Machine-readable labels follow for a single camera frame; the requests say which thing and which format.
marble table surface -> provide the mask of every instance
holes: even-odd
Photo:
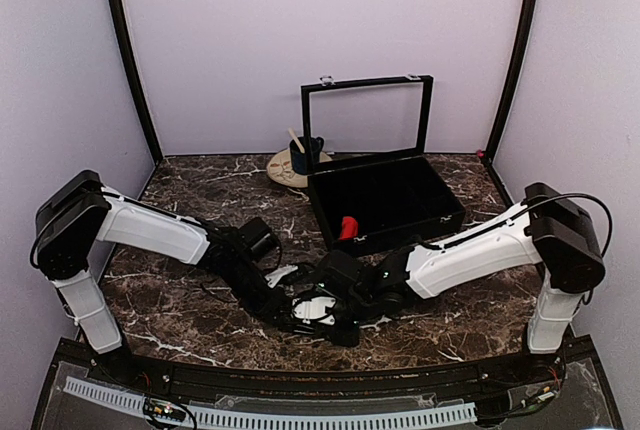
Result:
[[[428,155],[467,209],[463,228],[504,210],[475,155]],[[170,157],[142,196],[181,215],[241,226],[263,218],[283,264],[325,253],[307,195],[269,180],[268,155]],[[540,278],[514,268],[460,285],[362,328],[356,348],[280,332],[250,317],[219,278],[161,255],[119,246],[101,282],[136,354],[204,365],[287,371],[381,370],[477,360],[520,350]]]

black velvet lining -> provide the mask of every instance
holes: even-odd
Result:
[[[320,174],[313,180],[334,239],[346,216],[358,221],[358,233],[364,235],[464,212],[422,157]]]

white cable tray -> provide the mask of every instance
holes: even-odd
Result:
[[[121,413],[146,418],[142,412],[145,397],[141,394],[106,387],[74,377],[67,377],[64,392]],[[211,430],[236,428],[251,430],[418,430],[450,427],[473,423],[477,420],[474,403],[387,414],[318,416],[268,415],[217,410],[199,405],[185,406],[196,417],[199,429]],[[184,428],[193,427],[189,417],[181,424],[163,417],[156,417],[156,419]]]

open box lid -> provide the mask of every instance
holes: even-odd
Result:
[[[345,80],[334,82],[330,77],[321,78],[322,83],[315,85],[303,85],[300,87],[302,96],[302,123],[304,130],[305,147],[311,148],[311,94],[318,92],[330,92],[332,90],[344,90],[350,88],[379,87],[384,85],[422,85],[420,99],[420,119],[416,145],[411,148],[393,150],[387,152],[372,153],[330,162],[313,163],[311,152],[306,153],[307,173],[309,175],[328,171],[355,168],[365,165],[373,165],[382,162],[390,162],[405,158],[411,158],[424,153],[427,141],[427,123],[429,121],[429,109],[431,106],[431,93],[433,90],[433,77],[430,75],[405,75],[400,77],[369,78],[363,80]]]

lavender wall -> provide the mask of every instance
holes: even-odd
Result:
[[[639,1],[538,1],[496,160],[516,198],[542,180],[560,191],[593,193],[611,207],[607,278],[575,328],[593,336],[629,428],[640,422]],[[592,216],[604,238],[602,212],[593,208]]]
[[[0,0],[0,108],[0,415],[22,429],[58,339],[74,335],[28,264],[35,211],[84,168],[134,195],[152,170],[107,0]]]
[[[184,154],[279,150],[288,142],[286,128],[301,128],[300,85],[325,74],[345,80],[431,73],[436,84],[427,148],[484,148],[521,1],[125,3],[161,143],[168,154]],[[354,116],[368,127],[352,132],[350,146],[395,145],[384,141],[387,124],[405,110],[370,105]],[[340,128],[336,121],[324,136]]]

